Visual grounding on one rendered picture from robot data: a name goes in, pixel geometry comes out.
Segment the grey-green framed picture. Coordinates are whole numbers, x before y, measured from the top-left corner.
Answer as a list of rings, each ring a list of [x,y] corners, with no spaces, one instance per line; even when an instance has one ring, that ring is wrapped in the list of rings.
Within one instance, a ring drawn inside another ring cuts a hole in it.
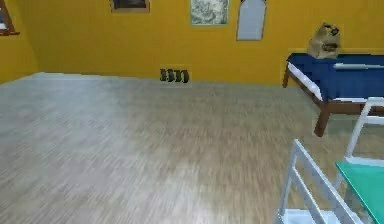
[[[191,24],[222,26],[228,23],[229,0],[190,0]]]

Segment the blue bed with wooden frame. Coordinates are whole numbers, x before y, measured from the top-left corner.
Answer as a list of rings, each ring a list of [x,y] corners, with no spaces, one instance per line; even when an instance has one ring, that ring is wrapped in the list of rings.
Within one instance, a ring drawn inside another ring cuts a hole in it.
[[[359,115],[369,97],[384,98],[384,69],[339,70],[335,63],[384,65],[384,55],[339,54],[315,59],[292,53],[286,59],[282,86],[289,79],[299,85],[320,109],[314,134],[322,137],[332,114]]]

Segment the white slatted chair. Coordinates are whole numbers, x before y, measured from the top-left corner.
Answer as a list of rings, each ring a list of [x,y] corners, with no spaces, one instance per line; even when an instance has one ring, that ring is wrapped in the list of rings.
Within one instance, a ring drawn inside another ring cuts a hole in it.
[[[313,193],[297,169],[298,163],[304,166],[315,186],[329,203],[328,210],[321,209],[316,202]],[[287,207],[292,188],[300,195],[305,209]],[[364,224],[364,222],[341,198],[301,142],[294,139],[274,224]]]
[[[353,152],[355,150],[358,138],[365,124],[382,125],[384,126],[384,117],[378,115],[370,115],[370,111],[373,107],[384,107],[383,97],[370,97],[365,102],[363,110],[354,126],[350,141],[347,149],[344,153],[344,160],[352,164],[368,165],[384,168],[384,160],[373,159],[368,157],[354,157]]]

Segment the window with brown frame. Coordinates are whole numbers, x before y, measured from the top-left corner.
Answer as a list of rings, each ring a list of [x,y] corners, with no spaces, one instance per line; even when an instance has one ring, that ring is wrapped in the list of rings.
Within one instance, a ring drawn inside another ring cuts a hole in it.
[[[0,6],[0,36],[11,35],[19,35],[19,32],[14,28],[6,6]]]

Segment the green table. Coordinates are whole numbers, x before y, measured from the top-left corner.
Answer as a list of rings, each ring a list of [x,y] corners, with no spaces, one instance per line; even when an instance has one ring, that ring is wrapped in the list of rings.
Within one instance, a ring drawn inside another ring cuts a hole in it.
[[[384,224],[384,167],[335,163],[374,224]]]

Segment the grey baseball bat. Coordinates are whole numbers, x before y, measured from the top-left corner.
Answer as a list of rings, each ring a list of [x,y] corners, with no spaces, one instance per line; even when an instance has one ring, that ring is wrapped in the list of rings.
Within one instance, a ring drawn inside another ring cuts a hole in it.
[[[346,64],[346,63],[335,63],[333,65],[335,69],[339,70],[366,70],[366,69],[384,69],[384,65],[375,64]]]

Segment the brown teddy bear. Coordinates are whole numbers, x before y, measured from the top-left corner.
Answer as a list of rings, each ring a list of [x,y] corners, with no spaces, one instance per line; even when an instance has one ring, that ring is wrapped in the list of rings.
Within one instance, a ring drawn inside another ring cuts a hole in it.
[[[307,53],[315,59],[334,59],[338,56],[340,47],[339,28],[322,23],[309,41]]]

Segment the dark picture in wooden frame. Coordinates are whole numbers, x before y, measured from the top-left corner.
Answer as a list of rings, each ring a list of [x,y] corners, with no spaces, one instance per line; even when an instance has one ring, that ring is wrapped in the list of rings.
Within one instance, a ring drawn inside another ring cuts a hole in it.
[[[149,0],[110,0],[111,11],[118,13],[148,13]]]

